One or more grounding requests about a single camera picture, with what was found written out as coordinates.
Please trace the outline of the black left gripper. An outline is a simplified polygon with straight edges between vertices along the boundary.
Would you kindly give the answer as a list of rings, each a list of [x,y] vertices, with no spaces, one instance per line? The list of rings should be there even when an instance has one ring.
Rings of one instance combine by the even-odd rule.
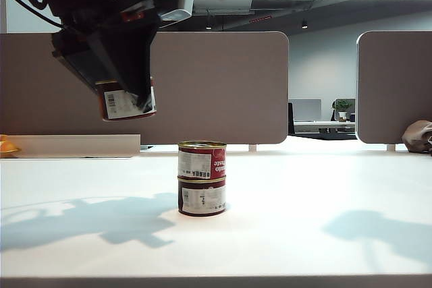
[[[162,0],[61,0],[63,25],[91,32],[117,20],[123,12],[161,7]],[[150,49],[155,26],[100,29],[88,39],[61,30],[51,35],[52,55],[88,88],[98,82],[117,82],[132,95],[143,113],[153,109]]]

